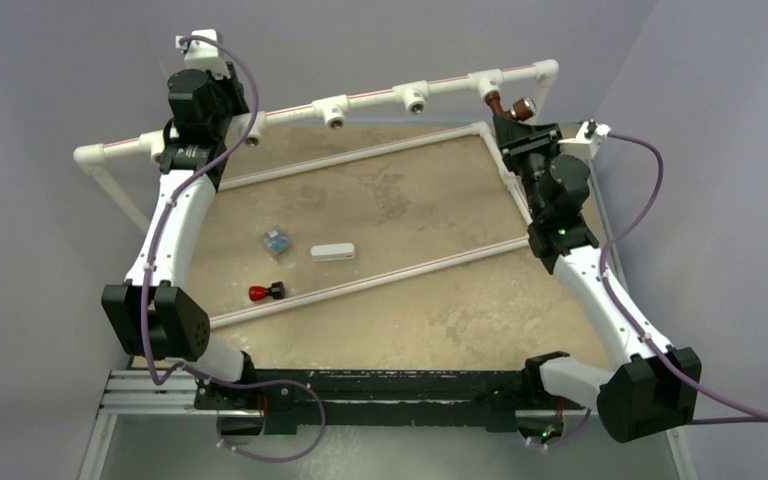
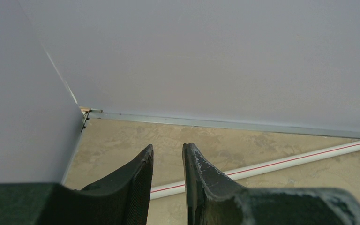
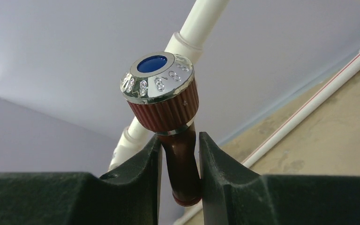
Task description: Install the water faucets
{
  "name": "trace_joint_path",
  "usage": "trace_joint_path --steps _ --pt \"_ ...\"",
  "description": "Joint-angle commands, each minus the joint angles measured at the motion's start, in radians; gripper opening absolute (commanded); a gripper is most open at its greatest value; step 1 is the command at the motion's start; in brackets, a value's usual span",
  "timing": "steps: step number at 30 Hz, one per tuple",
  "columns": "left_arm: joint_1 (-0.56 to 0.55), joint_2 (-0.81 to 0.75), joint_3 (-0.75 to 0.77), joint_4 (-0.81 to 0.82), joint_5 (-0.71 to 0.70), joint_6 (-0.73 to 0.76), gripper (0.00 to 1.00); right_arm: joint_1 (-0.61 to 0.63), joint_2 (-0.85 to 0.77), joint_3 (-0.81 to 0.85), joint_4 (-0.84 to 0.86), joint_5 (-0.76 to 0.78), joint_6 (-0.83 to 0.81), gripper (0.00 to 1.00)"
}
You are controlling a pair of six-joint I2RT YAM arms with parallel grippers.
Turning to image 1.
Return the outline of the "brown faucet with chrome cap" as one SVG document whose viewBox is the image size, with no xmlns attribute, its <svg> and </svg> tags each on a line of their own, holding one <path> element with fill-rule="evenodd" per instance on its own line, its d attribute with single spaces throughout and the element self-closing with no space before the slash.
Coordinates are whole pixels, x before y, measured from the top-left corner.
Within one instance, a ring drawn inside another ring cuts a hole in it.
<svg viewBox="0 0 768 480">
<path fill-rule="evenodd" d="M 530 97 L 521 97 L 510 107 L 505 108 L 499 92 L 493 91 L 484 96 L 484 102 L 494 116 L 500 116 L 516 122 L 524 123 L 535 119 L 538 113 L 537 104 Z"/>
</svg>

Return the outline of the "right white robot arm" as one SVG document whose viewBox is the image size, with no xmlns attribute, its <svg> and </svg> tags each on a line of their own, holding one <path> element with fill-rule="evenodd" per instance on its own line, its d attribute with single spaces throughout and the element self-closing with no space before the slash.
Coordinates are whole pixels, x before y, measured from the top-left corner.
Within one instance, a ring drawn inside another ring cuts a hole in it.
<svg viewBox="0 0 768 480">
<path fill-rule="evenodd" d="M 610 131 L 586 122 L 565 139 L 556 124 L 530 125 L 512 115 L 493 118 L 496 144 L 528 207 L 529 245 L 575 298 L 608 350 L 606 371 L 557 352 L 525 364 L 524 399 L 544 407 L 557 397 L 598 414 L 611 438 L 627 443 L 689 424 L 694 417 L 702 363 L 691 348 L 677 349 L 640 312 L 617 282 L 582 210 L 590 167 Z"/>
</svg>

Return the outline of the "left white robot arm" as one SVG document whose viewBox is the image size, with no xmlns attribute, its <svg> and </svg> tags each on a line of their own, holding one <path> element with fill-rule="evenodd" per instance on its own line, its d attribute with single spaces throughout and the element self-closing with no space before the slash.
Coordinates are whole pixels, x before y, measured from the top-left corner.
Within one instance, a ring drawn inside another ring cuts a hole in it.
<svg viewBox="0 0 768 480">
<path fill-rule="evenodd" d="M 257 399 L 250 359 L 211 332 L 209 316 L 187 293 L 194 249 L 227 163 L 232 120 L 248 113 L 233 68 L 227 74 L 185 69 L 167 81 L 172 117 L 161 132 L 160 190 L 139 255 L 120 284 L 108 284 L 102 308 L 123 350 L 170 360 L 221 381 L 232 408 Z"/>
</svg>

